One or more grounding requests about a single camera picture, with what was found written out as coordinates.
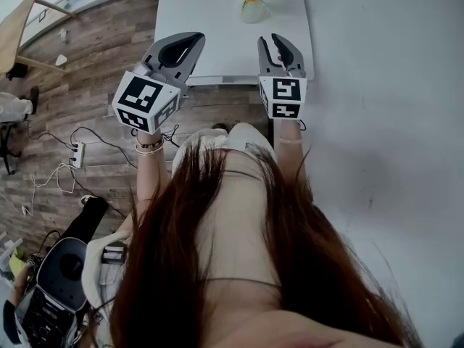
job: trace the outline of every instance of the wooden table leg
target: wooden table leg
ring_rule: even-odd
[[[24,65],[31,66],[31,67],[41,68],[42,70],[55,71],[58,73],[67,73],[65,70],[62,70],[61,68],[47,65],[46,63],[38,62],[33,59],[21,57],[20,55],[16,56],[16,62],[23,63]]]
[[[75,18],[75,19],[78,18],[78,16],[76,14],[74,14],[73,12],[70,12],[69,10],[60,8],[60,7],[58,7],[58,5],[49,3],[48,1],[45,1],[45,0],[35,0],[35,1],[36,1],[37,4],[44,5],[47,8],[57,10],[58,12],[61,12],[61,13],[65,13],[66,15],[69,15],[72,18]]]

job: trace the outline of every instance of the wooden floor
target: wooden floor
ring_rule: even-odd
[[[53,64],[59,54],[67,57],[66,75],[30,69],[24,79],[9,82],[0,78],[0,91],[28,95],[32,86],[41,92],[37,115],[29,117],[30,133],[39,136],[48,131],[69,142],[79,126],[96,131],[105,141],[121,146],[136,162],[130,128],[119,124],[111,101],[123,73],[132,70],[142,54],[153,43],[158,0],[116,0],[80,14],[80,21],[68,20],[34,41],[21,54]],[[62,43],[58,32],[68,30],[68,43]],[[168,132],[180,125],[174,141],[180,144],[190,134],[214,123],[233,125],[248,122],[264,134],[268,119],[255,86],[196,87],[189,91],[183,108],[163,126]],[[42,184],[61,162],[68,162],[72,152],[51,136],[31,140],[26,124],[13,130],[12,149],[22,151],[16,161],[16,173],[7,175],[0,160],[0,192],[20,211],[30,209],[34,174]],[[83,168],[77,179],[84,187],[104,197],[124,215],[129,213],[130,189],[136,187],[136,169],[131,167],[116,148],[100,142],[87,130],[75,134],[86,144]],[[172,161],[177,148],[165,144],[167,161]],[[73,180],[61,170],[60,186],[70,190]],[[80,213],[79,198],[87,194],[76,186],[73,194],[62,193],[56,179],[38,188],[34,200],[34,216],[24,217],[0,195],[0,231],[23,237],[27,252],[37,251],[51,229],[63,232]],[[123,221],[121,215],[108,209],[96,236],[112,233]]]

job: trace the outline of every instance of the white cable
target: white cable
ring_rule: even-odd
[[[72,177],[74,178],[74,181],[72,182],[71,191],[66,191],[65,189],[63,189],[63,188],[61,188],[61,187],[59,186],[59,169],[62,169],[62,168],[64,168],[64,167],[67,167],[67,168],[69,169],[69,171],[71,172]],[[34,197],[36,197],[36,191],[37,191],[37,189],[39,189],[40,187],[46,186],[46,185],[49,183],[49,181],[53,178],[53,175],[54,175],[55,173],[57,174],[57,186],[58,186],[58,189],[59,189],[61,192],[65,192],[65,193],[67,193],[67,194],[73,194],[73,193],[74,193],[74,187],[75,187],[75,171],[74,171],[74,169],[76,169],[76,167],[74,167],[74,166],[72,166],[72,165],[65,164],[65,163],[62,162],[61,164],[58,165],[58,167],[57,167],[55,170],[53,170],[53,173],[50,175],[50,177],[47,179],[47,181],[46,181],[44,184],[39,184],[39,185],[36,184],[36,177],[34,176],[34,174],[31,174],[31,175],[30,175],[30,179],[32,180],[32,183],[33,183],[33,185],[34,185],[34,191],[33,191],[33,193],[32,193],[32,198],[30,199],[30,205],[31,205],[31,208],[32,208],[32,209],[31,209],[32,212],[30,212],[26,206],[22,206],[22,207],[21,207],[21,209],[22,209],[22,214],[23,214],[24,216],[26,216],[27,214],[29,214],[31,217],[34,216]],[[8,198],[7,198],[4,194],[2,194],[1,192],[0,192],[0,194],[1,194],[1,195],[14,207],[14,209],[15,209],[18,213],[21,214],[21,212],[15,207],[15,205],[14,205],[11,201],[8,200]]]

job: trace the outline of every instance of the hair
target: hair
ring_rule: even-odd
[[[257,148],[254,154],[267,191],[263,238],[278,276],[280,308],[332,328],[422,347],[409,316],[377,283],[373,290],[363,281],[365,269],[313,204],[309,184],[298,174],[285,178],[268,152]],[[140,223],[133,213],[125,275],[110,316],[116,348],[153,336],[159,347],[200,346],[207,270],[199,267],[195,234],[219,192],[226,155],[190,145]]]

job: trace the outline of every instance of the power strip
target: power strip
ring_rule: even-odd
[[[75,145],[78,145],[77,147],[77,152],[74,152],[74,157],[71,159],[71,164],[72,166],[76,167],[77,169],[81,169],[82,168],[82,163],[83,163],[83,159],[84,159],[84,146],[85,144],[82,143],[82,142],[76,142],[75,144],[73,144],[73,146],[75,147]]]

